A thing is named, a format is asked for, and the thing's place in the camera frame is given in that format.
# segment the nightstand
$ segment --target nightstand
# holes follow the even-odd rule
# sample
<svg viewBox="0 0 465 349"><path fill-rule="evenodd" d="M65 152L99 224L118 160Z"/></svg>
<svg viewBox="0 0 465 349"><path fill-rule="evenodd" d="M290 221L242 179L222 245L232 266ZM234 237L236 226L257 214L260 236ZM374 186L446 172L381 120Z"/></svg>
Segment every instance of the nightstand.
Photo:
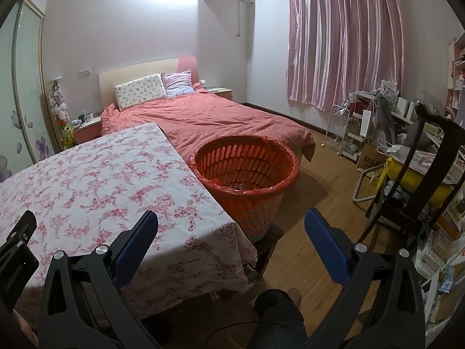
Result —
<svg viewBox="0 0 465 349"><path fill-rule="evenodd" d="M102 122L100 117L95 117L92 121L81 124L73 130L74 142L83 144L102 136Z"/></svg>
<svg viewBox="0 0 465 349"><path fill-rule="evenodd" d="M233 91L231 89L226 89L226 88L208 88L207 89L210 93L216 94L218 97L222 97L225 99L228 99L232 101L233 99Z"/></svg>

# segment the white patterned pillow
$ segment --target white patterned pillow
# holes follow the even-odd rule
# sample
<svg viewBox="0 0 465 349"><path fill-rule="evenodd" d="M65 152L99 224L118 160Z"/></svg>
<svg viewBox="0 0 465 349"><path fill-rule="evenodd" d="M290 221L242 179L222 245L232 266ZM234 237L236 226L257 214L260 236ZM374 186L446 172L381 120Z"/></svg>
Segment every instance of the white patterned pillow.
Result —
<svg viewBox="0 0 465 349"><path fill-rule="evenodd" d="M147 101L166 98L167 92L164 90L161 75L157 73L117 85L115 95L119 110L123 111Z"/></svg>

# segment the blue gripper pad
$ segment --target blue gripper pad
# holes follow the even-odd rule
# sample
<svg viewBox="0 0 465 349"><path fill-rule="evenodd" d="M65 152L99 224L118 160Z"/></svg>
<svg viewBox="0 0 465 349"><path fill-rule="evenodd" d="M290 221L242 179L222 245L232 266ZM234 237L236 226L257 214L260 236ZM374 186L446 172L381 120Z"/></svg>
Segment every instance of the blue gripper pad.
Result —
<svg viewBox="0 0 465 349"><path fill-rule="evenodd" d="M152 211L146 211L132 230L122 233L122 238L127 241L115 258L115 287L120 289L129 285L157 232L157 215Z"/></svg>
<svg viewBox="0 0 465 349"><path fill-rule="evenodd" d="M329 231L328 223L317 209L307 211L304 225L331 279L343 287L348 285L350 283L349 260Z"/></svg>

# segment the pink satin curtain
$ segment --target pink satin curtain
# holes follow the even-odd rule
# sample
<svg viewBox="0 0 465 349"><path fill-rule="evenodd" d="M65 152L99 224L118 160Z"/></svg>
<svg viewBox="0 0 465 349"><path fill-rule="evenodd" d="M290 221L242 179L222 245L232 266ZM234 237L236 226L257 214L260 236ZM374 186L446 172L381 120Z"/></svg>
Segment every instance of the pink satin curtain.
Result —
<svg viewBox="0 0 465 349"><path fill-rule="evenodd" d="M381 80L401 88L399 0L289 0L287 98L328 111Z"/></svg>

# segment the sliding door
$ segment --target sliding door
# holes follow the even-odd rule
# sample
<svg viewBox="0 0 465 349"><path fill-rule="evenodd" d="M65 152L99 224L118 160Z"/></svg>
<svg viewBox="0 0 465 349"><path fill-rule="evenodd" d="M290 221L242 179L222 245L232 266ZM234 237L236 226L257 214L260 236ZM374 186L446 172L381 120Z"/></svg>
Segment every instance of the sliding door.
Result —
<svg viewBox="0 0 465 349"><path fill-rule="evenodd" d="M22 3L14 48L19 119L26 143L35 162L54 155L44 117L47 107L40 70L40 29L42 18Z"/></svg>
<svg viewBox="0 0 465 349"><path fill-rule="evenodd" d="M0 182L33 164L15 103L13 39L19 4L0 29Z"/></svg>

